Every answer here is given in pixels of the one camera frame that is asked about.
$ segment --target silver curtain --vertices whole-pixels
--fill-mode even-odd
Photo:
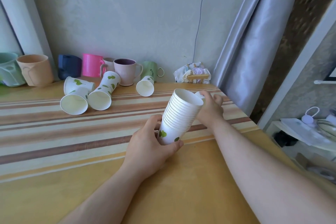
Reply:
[[[263,88],[295,0],[244,0],[214,69],[218,86],[247,115]]]

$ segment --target navy blue mug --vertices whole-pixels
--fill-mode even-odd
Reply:
[[[80,77],[82,73],[82,59],[73,55],[60,54],[58,56],[58,77],[65,80],[68,76]]]

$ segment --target white pipe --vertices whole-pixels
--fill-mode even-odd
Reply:
[[[315,80],[314,84],[336,84],[336,81],[321,81],[321,80]]]

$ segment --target bright pink mug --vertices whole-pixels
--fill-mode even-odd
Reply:
[[[102,64],[104,64],[102,56],[84,53],[82,75],[100,77],[100,65]]]
[[[138,75],[135,75],[135,69],[137,66],[141,67],[141,71]],[[121,86],[131,86],[134,83],[134,79],[141,75],[143,66],[137,64],[137,62],[132,59],[115,59],[114,69],[121,78],[121,82],[119,84]]]

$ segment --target striped tablecloth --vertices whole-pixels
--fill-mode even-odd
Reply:
[[[176,88],[221,94],[226,120],[241,132],[258,129],[213,85],[156,83],[150,97],[137,94],[135,86],[119,86],[110,108],[89,108],[78,116],[61,110],[62,88],[63,82],[57,82],[0,97],[0,182],[123,157],[132,134],[149,116],[163,114]],[[197,120],[182,138],[186,144],[210,139],[213,135]]]

